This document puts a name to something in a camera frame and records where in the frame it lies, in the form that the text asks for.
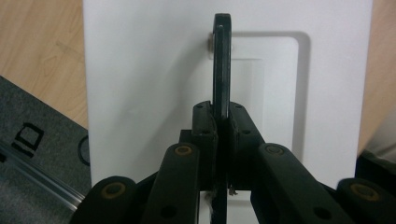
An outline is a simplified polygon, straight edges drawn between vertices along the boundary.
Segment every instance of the white tray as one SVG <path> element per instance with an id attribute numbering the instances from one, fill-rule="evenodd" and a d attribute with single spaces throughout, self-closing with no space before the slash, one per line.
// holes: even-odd
<path id="1" fill-rule="evenodd" d="M 232 15 L 232 101 L 319 181 L 354 175 L 372 1 L 84 0 L 92 184 L 140 181 L 211 100 L 207 40 Z"/>

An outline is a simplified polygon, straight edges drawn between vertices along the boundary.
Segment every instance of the wooden table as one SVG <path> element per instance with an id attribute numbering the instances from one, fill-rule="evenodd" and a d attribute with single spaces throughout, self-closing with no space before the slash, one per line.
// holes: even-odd
<path id="1" fill-rule="evenodd" d="M 396 1 L 374 0 L 358 152 L 396 106 Z M 81 0 L 0 0 L 0 75 L 88 128 Z"/>

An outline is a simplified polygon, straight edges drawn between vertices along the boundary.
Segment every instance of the metal screw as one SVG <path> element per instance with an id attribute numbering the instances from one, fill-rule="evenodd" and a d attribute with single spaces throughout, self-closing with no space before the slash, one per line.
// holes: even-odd
<path id="1" fill-rule="evenodd" d="M 350 186 L 350 189 L 352 189 L 352 192 L 359 196 L 360 198 L 370 201 L 370 202 L 375 202 L 379 201 L 379 194 L 376 192 L 374 189 L 365 186 L 363 184 L 352 184 Z"/>
<path id="2" fill-rule="evenodd" d="M 179 156 L 188 156 L 192 153 L 192 148 L 188 146 L 177 147 L 175 153 Z"/>
<path id="3" fill-rule="evenodd" d="M 265 150 L 266 150 L 268 153 L 273 154 L 273 155 L 275 155 L 275 156 L 281 156 L 281 155 L 283 154 L 283 152 L 284 152 L 282 148 L 280 148 L 280 147 L 274 147 L 274 146 L 266 147 Z"/>
<path id="4" fill-rule="evenodd" d="M 101 194 L 103 198 L 114 199 L 121 196 L 125 189 L 125 185 L 121 182 L 113 182 L 102 188 Z"/>

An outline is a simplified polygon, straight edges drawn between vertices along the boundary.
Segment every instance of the black plastic part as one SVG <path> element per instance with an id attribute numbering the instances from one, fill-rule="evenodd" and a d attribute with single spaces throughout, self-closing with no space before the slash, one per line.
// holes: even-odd
<path id="1" fill-rule="evenodd" d="M 335 191 L 335 189 L 330 188 L 329 186 L 322 184 L 319 182 L 319 184 L 326 189 L 326 191 L 330 194 L 330 196 L 332 196 L 332 198 L 338 202 L 338 196 L 337 196 L 337 192 Z"/>
<path id="2" fill-rule="evenodd" d="M 70 223 L 131 223 L 138 215 L 135 196 L 133 180 L 121 176 L 104 179 L 90 190 Z"/>
<path id="3" fill-rule="evenodd" d="M 230 179 L 234 189 L 251 190 L 254 181 L 254 156 L 264 142 L 259 130 L 246 109 L 239 104 L 230 103 Z"/>
<path id="4" fill-rule="evenodd" d="M 146 209 L 146 202 L 149 199 L 149 195 L 152 190 L 152 186 L 154 185 L 155 178 L 157 177 L 157 173 L 150 175 L 149 177 L 143 179 L 139 183 L 136 184 L 137 193 L 134 198 L 136 215 L 134 216 L 134 220 L 131 223 L 140 223 L 140 219 L 143 216 L 143 213 Z"/>
<path id="5" fill-rule="evenodd" d="M 198 147 L 188 143 L 167 149 L 140 223 L 198 222 L 199 154 Z"/>
<path id="6" fill-rule="evenodd" d="M 396 198 L 364 179 L 343 179 L 337 195 L 343 208 L 357 223 L 396 223 Z"/>
<path id="7" fill-rule="evenodd" d="M 205 101 L 195 105 L 192 112 L 191 142 L 200 148 L 199 176 L 201 190 L 212 190 L 214 188 L 218 139 L 210 102 Z"/>
<path id="8" fill-rule="evenodd" d="M 180 137 L 178 138 L 178 142 L 191 142 L 191 141 L 192 141 L 191 130 L 181 130 Z"/>
<path id="9" fill-rule="evenodd" d="M 376 183 L 396 197 L 396 174 L 390 173 L 384 167 L 365 158 L 363 155 L 356 161 L 355 177 Z"/>
<path id="10" fill-rule="evenodd" d="M 227 139 L 230 113 L 231 16 L 216 14 L 213 26 L 213 117 L 217 124 L 219 144 L 216 155 L 215 191 L 212 201 L 212 224 L 227 222 L 227 168 L 230 154 Z"/>
<path id="11" fill-rule="evenodd" d="M 279 223 L 280 214 L 271 193 L 262 184 L 257 184 L 253 188 L 250 194 L 250 201 L 259 223 Z"/>
<path id="12" fill-rule="evenodd" d="M 231 16 L 216 14 L 213 26 L 213 117 L 216 122 L 228 118 L 230 108 Z"/>
<path id="13" fill-rule="evenodd" d="M 259 186 L 265 188 L 254 189 L 263 192 L 254 192 L 252 195 L 271 192 L 281 223 L 353 223 L 287 148 L 277 144 L 262 144 L 256 166 Z"/>

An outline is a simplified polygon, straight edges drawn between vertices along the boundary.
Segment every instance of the round hole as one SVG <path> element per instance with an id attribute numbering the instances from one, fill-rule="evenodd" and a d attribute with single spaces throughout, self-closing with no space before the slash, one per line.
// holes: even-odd
<path id="1" fill-rule="evenodd" d="M 161 209 L 161 216 L 164 218 L 174 217 L 176 213 L 177 209 L 172 205 L 165 206 L 163 209 Z"/>
<path id="2" fill-rule="evenodd" d="M 175 153 L 179 156 L 187 156 L 192 153 L 192 148 L 188 146 L 180 146 L 175 149 Z"/>
<path id="3" fill-rule="evenodd" d="M 102 188 L 101 194 L 103 198 L 114 199 L 121 196 L 126 190 L 126 187 L 121 182 L 113 182 L 107 184 Z"/>
<path id="4" fill-rule="evenodd" d="M 265 148 L 265 150 L 274 156 L 281 156 L 284 153 L 284 150 L 282 148 L 276 146 L 268 146 Z"/>
<path id="5" fill-rule="evenodd" d="M 314 213 L 315 215 L 317 215 L 317 217 L 320 217 L 321 219 L 329 220 L 332 218 L 332 214 L 327 209 L 322 207 L 315 207 Z"/>
<path id="6" fill-rule="evenodd" d="M 375 202 L 380 200 L 379 194 L 378 192 L 376 192 L 376 190 L 368 186 L 365 186 L 363 184 L 359 184 L 359 183 L 352 184 L 350 186 L 350 189 L 355 195 L 359 196 L 360 198 L 366 201 Z"/>

